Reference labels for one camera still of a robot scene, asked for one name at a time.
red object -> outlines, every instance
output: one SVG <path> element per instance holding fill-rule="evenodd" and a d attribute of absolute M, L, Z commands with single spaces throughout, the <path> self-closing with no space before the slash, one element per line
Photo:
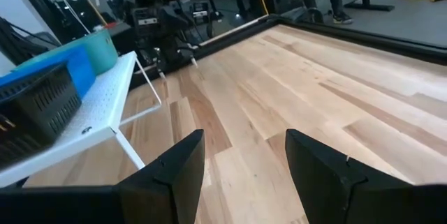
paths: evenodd
<path fill-rule="evenodd" d="M 110 29 L 110 28 L 113 28 L 113 27 L 115 27 L 116 25 L 117 25 L 117 23 L 116 23 L 116 22 L 111 22 L 111 23 L 109 23 L 109 24 L 105 25 L 104 27 L 105 27 L 106 29 Z"/>

wooden table surface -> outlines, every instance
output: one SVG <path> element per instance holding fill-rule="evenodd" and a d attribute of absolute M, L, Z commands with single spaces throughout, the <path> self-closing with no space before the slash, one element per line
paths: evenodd
<path fill-rule="evenodd" d="M 163 107 L 123 126 L 149 163 L 197 128 L 206 161 L 196 223 L 307 223 L 288 171 L 296 128 L 413 184 L 447 182 L 447 67 L 277 26 L 156 81 Z M 150 106 L 133 90 L 125 115 Z M 135 172 L 115 141 L 27 186 L 114 184 Z"/>

white shelf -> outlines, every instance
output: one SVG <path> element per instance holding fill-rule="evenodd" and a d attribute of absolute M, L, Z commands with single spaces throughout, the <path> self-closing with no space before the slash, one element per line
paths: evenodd
<path fill-rule="evenodd" d="M 99 75 L 85 95 L 80 109 L 55 144 L 1 170 L 0 187 L 15 183 L 114 137 L 121 121 L 135 60 L 135 52 L 125 54 L 118 58 L 112 69 Z M 86 128 L 91 129 L 82 134 Z"/>

blue bin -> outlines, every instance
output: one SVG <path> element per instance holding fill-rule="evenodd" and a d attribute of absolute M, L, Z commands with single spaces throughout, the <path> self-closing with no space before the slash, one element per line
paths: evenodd
<path fill-rule="evenodd" d="M 49 51 L 38 55 L 19 65 L 13 72 L 0 78 L 0 86 L 3 82 L 11 82 L 28 75 L 34 74 L 44 68 L 67 61 L 67 69 L 79 97 L 84 98 L 96 79 L 95 72 L 90 64 L 89 56 L 83 45 L 72 47 L 65 51 Z"/>
<path fill-rule="evenodd" d="M 78 111 L 67 63 L 0 79 L 0 167 L 51 147 Z"/>

table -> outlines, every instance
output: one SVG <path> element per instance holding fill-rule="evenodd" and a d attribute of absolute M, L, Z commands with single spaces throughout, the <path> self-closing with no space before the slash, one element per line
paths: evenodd
<path fill-rule="evenodd" d="M 391 5 L 379 5 L 371 4 L 370 0 L 362 0 L 362 3 L 356 3 L 355 1 L 348 3 L 344 6 L 345 8 L 357 8 L 364 10 L 378 10 L 378 11 L 392 11 L 394 6 Z"/>
<path fill-rule="evenodd" d="M 112 69 L 99 75 L 87 92 L 80 109 L 55 144 L 45 151 L 0 170 L 0 187 L 11 185 L 111 137 L 116 137 L 138 169 L 143 168 L 145 164 L 124 137 L 119 126 L 157 110 L 161 107 L 161 100 L 143 71 L 158 103 L 128 119 L 121 120 L 135 61 L 142 69 L 136 53 L 129 52 L 118 58 L 117 64 Z"/>

